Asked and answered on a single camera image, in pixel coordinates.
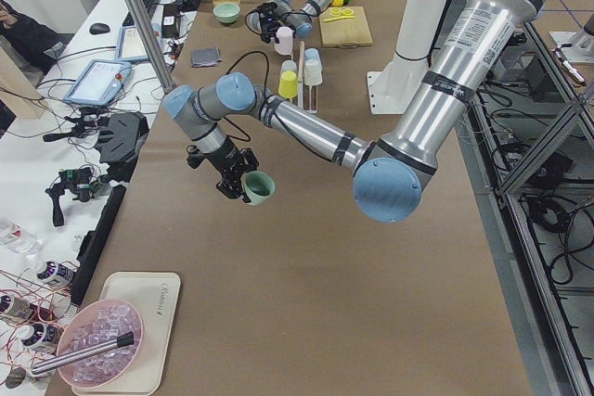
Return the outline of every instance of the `bowl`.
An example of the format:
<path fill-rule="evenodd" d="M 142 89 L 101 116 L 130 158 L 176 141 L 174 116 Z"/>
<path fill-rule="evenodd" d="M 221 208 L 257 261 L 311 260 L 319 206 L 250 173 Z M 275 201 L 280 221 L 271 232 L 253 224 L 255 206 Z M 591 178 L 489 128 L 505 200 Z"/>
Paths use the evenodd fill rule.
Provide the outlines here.
<path fill-rule="evenodd" d="M 70 385 L 97 389 L 116 379 L 138 354 L 144 327 L 138 310 L 120 299 L 99 300 L 82 309 L 66 326 L 57 356 L 134 332 L 134 344 L 61 366 L 59 374 Z"/>
<path fill-rule="evenodd" d="M 215 6 L 213 9 L 216 19 L 224 24 L 235 22 L 239 17 L 239 12 L 239 5 L 231 2 L 224 2 Z"/>

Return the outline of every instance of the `white desk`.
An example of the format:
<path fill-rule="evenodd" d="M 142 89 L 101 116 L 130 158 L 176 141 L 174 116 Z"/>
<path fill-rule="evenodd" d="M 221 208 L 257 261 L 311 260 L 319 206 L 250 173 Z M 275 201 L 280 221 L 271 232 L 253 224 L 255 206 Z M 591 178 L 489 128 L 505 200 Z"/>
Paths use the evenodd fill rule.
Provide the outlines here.
<path fill-rule="evenodd" d="M 169 3 L 173 0 L 161 0 Z M 62 54 L 67 56 L 81 50 L 115 46 L 118 31 L 122 25 L 127 7 L 123 0 L 100 0 L 80 30 L 72 38 L 70 44 Z M 158 6 L 153 16 L 153 21 L 161 24 L 162 6 Z M 195 18 L 196 13 L 186 13 L 182 17 L 180 34 L 184 34 Z M 104 22 L 110 26 L 111 31 L 106 34 L 92 35 L 89 26 L 95 22 Z M 166 42 L 163 40 L 163 52 L 167 51 Z M 94 59 L 113 59 L 114 50 L 97 50 L 85 52 L 80 55 L 66 57 L 61 60 L 45 77 L 46 80 L 56 78 L 76 79 Z M 72 83 L 45 83 L 38 91 L 44 96 L 62 98 Z M 114 106 L 117 109 L 141 111 L 146 114 L 148 125 L 152 124 L 154 113 L 157 111 L 162 98 L 162 89 L 155 77 L 155 71 L 149 63 L 135 65 L 130 77 L 124 85 L 126 95 Z M 59 116 L 71 115 L 72 108 L 61 101 L 48 101 L 50 108 Z M 63 139 L 45 143 L 41 134 L 48 132 L 67 132 L 73 124 L 62 124 L 62 130 L 57 129 L 56 118 L 46 112 L 40 120 L 16 119 L 10 126 L 11 134 L 5 134 L 0 139 L 0 215 L 6 216 L 15 223 L 22 225 L 42 238 L 44 249 L 38 258 L 25 258 L 4 249 L 0 269 L 12 274 L 20 274 L 25 268 L 31 267 L 38 260 L 55 260 L 59 262 L 75 262 L 82 237 L 89 230 L 95 229 L 103 206 L 107 201 L 110 189 L 104 187 L 94 199 L 86 203 L 72 201 L 73 195 L 66 191 L 60 198 L 60 206 L 64 213 L 65 224 L 54 227 L 52 224 L 52 202 L 45 193 L 58 175 L 60 169 L 74 169 L 86 163 L 100 167 L 101 174 L 106 173 L 108 166 L 99 165 L 99 152 L 92 147 L 96 136 L 76 140 L 83 147 L 83 153 L 75 146 Z M 34 135 L 32 138 L 17 137 L 17 135 Z M 14 283 L 0 276 L 0 288 L 12 289 Z M 5 345 L 12 329 L 0 322 L 0 345 Z M 0 353 L 0 362 L 6 359 L 5 351 Z M 3 382 L 10 367 L 0 364 L 0 382 Z M 32 384 L 23 384 L 16 389 L 8 390 L 6 386 L 0 387 L 0 395 L 11 396 L 44 394 L 45 388 L 36 388 Z"/>

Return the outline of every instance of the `wooden cutting board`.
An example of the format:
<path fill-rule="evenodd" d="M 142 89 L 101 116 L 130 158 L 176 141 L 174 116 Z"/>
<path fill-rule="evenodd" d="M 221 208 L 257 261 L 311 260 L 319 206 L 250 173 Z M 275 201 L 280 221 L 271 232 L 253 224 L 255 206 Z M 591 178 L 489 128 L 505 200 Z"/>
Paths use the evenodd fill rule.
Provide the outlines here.
<path fill-rule="evenodd" d="M 355 12 L 352 19 L 324 22 L 330 18 L 330 8 L 319 17 L 319 29 L 322 34 L 322 46 L 370 46 L 373 44 L 365 9 L 362 6 L 348 6 Z"/>

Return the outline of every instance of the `black sleeve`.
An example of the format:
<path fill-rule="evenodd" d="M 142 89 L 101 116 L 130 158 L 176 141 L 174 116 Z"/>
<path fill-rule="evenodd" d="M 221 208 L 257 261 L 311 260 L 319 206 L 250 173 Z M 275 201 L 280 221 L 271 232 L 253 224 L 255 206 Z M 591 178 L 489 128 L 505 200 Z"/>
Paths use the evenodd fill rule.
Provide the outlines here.
<path fill-rule="evenodd" d="M 59 36 L 49 27 L 38 23 L 27 15 L 20 14 L 10 4 L 0 0 L 8 12 L 17 18 L 10 28 L 0 25 L 0 34 L 10 42 L 31 65 L 43 72 L 48 72 L 54 65 L 54 59 L 44 53 L 59 41 Z"/>

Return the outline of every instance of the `person's hand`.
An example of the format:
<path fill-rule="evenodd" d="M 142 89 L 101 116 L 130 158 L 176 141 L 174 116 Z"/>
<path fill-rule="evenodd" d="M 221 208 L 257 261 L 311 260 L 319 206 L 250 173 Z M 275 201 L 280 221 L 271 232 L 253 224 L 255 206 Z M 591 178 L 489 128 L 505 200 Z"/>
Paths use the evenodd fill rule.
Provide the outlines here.
<path fill-rule="evenodd" d="M 0 4 L 0 22 L 2 22 L 4 28 L 10 28 L 17 23 L 17 18 L 10 14 L 2 4 Z"/>

